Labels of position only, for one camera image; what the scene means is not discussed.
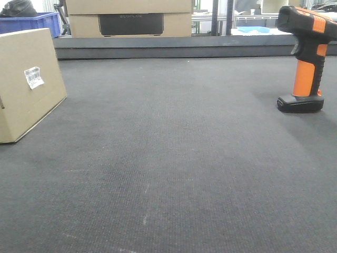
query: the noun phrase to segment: blue object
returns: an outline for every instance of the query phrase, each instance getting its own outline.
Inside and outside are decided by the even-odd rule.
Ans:
[[[0,18],[0,34],[38,28],[49,28],[53,38],[61,34],[58,12],[43,12],[37,14],[37,17]]]
[[[251,31],[258,31],[260,33],[268,33],[270,29],[263,26],[240,26],[237,28],[238,31],[243,33],[249,33]]]

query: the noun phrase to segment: scanner base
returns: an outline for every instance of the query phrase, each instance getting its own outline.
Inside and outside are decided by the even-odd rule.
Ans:
[[[324,97],[314,96],[293,96],[286,95],[279,97],[277,107],[281,112],[289,113],[312,113],[323,108]]]

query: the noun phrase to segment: scanner trigger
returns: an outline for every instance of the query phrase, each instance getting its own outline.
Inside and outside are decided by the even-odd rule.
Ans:
[[[301,50],[301,46],[300,46],[299,43],[297,43],[297,44],[294,46],[293,50],[291,51],[291,54],[292,54],[292,55],[298,55],[298,54],[300,53],[300,50]]]

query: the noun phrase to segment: barcode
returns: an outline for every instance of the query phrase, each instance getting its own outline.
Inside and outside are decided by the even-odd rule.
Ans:
[[[28,82],[28,85],[31,87],[31,89],[34,89],[41,84],[44,84],[41,76],[40,76],[40,68],[39,67],[33,67],[29,70],[25,71],[26,79]]]

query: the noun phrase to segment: white label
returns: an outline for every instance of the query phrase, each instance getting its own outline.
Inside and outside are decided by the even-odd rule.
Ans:
[[[44,84],[40,76],[39,67],[33,67],[29,70],[25,70],[25,75],[26,75],[28,85],[31,87],[31,89],[35,89],[36,87]]]

